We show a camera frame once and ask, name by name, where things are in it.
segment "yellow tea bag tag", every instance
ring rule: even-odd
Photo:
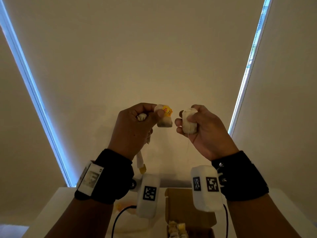
[[[164,105],[163,108],[162,108],[165,112],[164,116],[167,116],[167,117],[170,117],[172,115],[172,109],[167,106],[167,105]]]

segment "open cardboard box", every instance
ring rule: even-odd
[[[191,189],[168,188],[165,191],[165,220],[185,223],[189,238],[214,238],[212,227],[217,224],[214,212],[197,210]]]

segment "black wristband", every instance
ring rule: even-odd
[[[134,176],[131,160],[110,149],[105,149],[94,164],[104,169],[91,196],[76,191],[75,198],[79,200],[91,198],[104,204],[113,204],[115,200],[121,199],[128,193]]]
[[[223,185],[221,193],[227,200],[253,200],[268,193],[265,180],[243,151],[211,163],[222,173],[219,183]]]

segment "box flap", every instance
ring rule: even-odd
[[[214,212],[197,210],[191,189],[167,188],[165,191],[165,220],[185,223],[190,227],[210,228],[217,224]]]

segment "wire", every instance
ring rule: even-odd
[[[113,238],[113,233],[114,233],[114,226],[116,225],[116,222],[119,218],[119,216],[127,209],[136,209],[137,206],[136,205],[130,205],[128,207],[125,207],[122,211],[120,211],[120,213],[117,215],[116,219],[114,220],[114,223],[113,223],[113,227],[112,227],[112,232],[111,232],[111,238]]]
[[[229,222],[228,222],[228,211],[227,211],[227,207],[225,205],[224,205],[224,210],[226,211],[226,220],[227,220],[226,238],[228,238]]]

